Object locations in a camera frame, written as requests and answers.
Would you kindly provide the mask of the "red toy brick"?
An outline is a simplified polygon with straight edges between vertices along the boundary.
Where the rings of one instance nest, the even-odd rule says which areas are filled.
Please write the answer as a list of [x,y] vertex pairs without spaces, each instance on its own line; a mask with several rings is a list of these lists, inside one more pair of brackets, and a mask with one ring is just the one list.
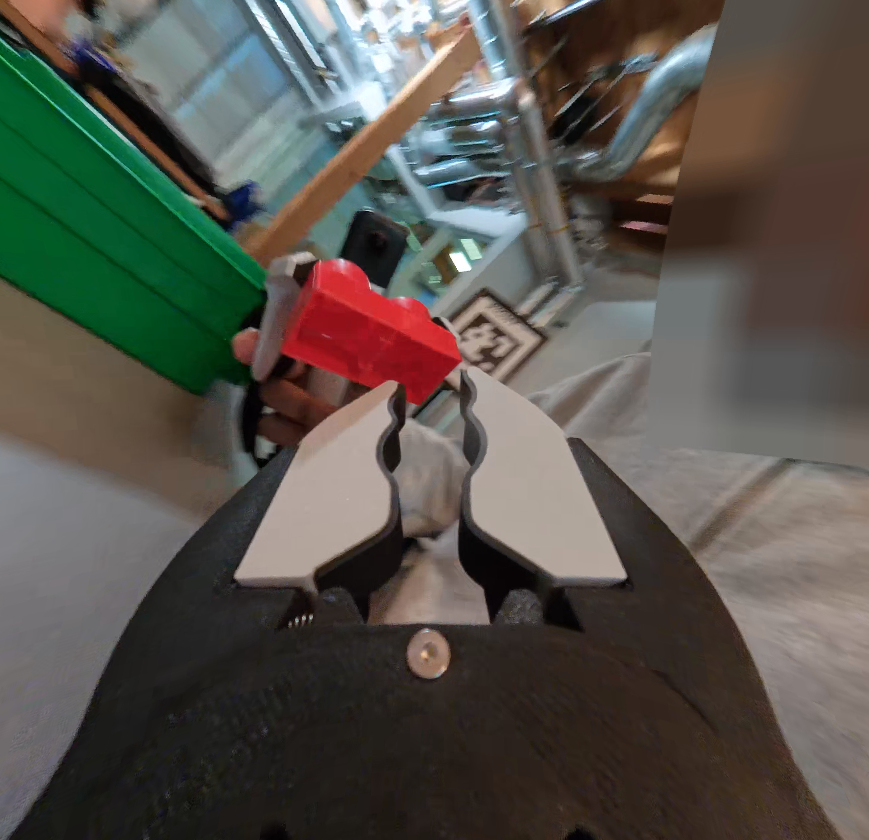
[[414,405],[462,361],[455,335],[425,305],[374,291],[364,271],[343,259],[315,261],[279,353],[367,389],[396,382]]

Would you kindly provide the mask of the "silver insulated pipes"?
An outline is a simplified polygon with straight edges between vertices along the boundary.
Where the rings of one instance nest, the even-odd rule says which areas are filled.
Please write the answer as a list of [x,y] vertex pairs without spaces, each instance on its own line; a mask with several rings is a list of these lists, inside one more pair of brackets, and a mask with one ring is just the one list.
[[468,12],[492,76],[506,160],[527,214],[531,254],[542,276],[568,292],[585,277],[573,244],[550,161],[550,145],[537,96],[520,51],[516,20],[506,0],[468,0]]

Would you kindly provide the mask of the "green plastic bin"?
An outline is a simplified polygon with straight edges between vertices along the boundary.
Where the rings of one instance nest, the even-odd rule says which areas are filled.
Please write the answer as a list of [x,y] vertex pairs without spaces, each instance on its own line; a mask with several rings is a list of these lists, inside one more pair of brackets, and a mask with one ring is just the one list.
[[264,270],[47,64],[1,44],[1,273],[183,389],[243,384]]

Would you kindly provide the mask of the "person's grey sweatshirt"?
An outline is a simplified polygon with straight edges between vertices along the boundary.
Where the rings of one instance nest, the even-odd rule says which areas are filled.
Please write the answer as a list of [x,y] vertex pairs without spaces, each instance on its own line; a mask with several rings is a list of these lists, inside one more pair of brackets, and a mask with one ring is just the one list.
[[528,399],[701,564],[814,795],[842,838],[867,838],[867,471],[660,447],[646,426],[650,369],[649,352],[623,356]]

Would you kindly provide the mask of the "person's right hand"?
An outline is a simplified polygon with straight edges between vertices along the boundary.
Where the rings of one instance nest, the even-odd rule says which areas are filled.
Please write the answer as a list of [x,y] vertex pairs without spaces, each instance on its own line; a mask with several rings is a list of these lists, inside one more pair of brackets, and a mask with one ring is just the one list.
[[306,364],[279,354],[263,380],[249,381],[238,417],[245,453],[255,456],[258,440],[294,447],[338,410],[308,390],[309,375]]

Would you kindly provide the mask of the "silver elbow duct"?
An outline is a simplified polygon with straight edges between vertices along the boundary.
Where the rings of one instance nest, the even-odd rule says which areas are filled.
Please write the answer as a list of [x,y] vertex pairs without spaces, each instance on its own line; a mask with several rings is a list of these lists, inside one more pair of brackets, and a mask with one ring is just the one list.
[[668,52],[648,74],[610,143],[564,159],[559,164],[564,178],[591,183],[623,178],[676,109],[701,88],[717,30],[717,23],[709,24]]

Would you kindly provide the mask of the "wooden post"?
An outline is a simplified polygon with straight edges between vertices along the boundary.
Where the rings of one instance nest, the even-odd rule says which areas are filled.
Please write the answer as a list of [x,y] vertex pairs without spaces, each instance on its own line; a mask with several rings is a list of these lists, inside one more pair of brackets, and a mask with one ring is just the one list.
[[246,248],[263,268],[287,254],[307,236],[349,190],[397,144],[429,110],[459,83],[482,58],[467,13],[455,33],[430,62],[398,93],[374,122],[366,125],[285,204],[266,229]]

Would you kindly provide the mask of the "person's right forearm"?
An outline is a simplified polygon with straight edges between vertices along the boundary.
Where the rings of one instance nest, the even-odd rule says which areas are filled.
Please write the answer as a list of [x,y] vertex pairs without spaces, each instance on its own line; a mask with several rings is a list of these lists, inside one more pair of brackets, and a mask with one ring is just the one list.
[[458,443],[414,419],[407,420],[399,441],[394,477],[403,535],[437,538],[459,519],[468,462]]

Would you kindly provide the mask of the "blue jacket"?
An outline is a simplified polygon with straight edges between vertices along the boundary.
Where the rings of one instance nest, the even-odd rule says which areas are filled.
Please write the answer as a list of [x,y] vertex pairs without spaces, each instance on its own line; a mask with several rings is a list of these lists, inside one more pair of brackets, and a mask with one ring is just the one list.
[[231,227],[247,223],[264,211],[260,185],[251,180],[241,182],[224,194],[223,205]]

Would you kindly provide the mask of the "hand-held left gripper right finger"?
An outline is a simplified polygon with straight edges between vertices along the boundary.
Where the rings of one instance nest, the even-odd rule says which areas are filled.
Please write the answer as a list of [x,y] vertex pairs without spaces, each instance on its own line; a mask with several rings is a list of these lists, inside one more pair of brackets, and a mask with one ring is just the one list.
[[612,588],[628,574],[562,429],[482,370],[462,372],[459,558],[494,622],[510,593],[543,610],[568,588]]

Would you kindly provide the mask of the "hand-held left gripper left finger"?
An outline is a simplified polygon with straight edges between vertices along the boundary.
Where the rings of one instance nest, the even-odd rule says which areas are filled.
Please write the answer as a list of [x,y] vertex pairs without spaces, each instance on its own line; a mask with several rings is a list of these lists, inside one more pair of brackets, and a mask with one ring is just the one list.
[[234,573],[237,585],[342,589],[364,621],[404,553],[396,468],[404,386],[387,381],[343,406],[299,444]]

